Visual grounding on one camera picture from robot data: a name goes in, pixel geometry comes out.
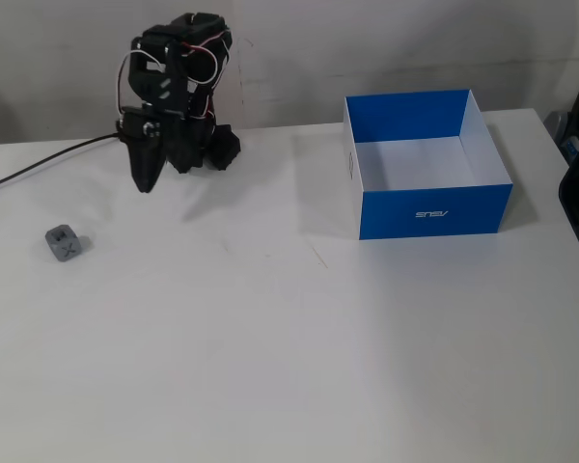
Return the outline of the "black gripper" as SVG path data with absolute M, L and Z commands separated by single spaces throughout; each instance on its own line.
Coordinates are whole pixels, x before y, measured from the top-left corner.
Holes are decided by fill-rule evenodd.
M 162 151 L 167 114 L 151 107 L 126 107 L 116 120 L 121 142 L 127 144 L 132 179 L 139 192 L 150 193 L 164 168 Z M 148 143 L 142 154 L 136 144 Z

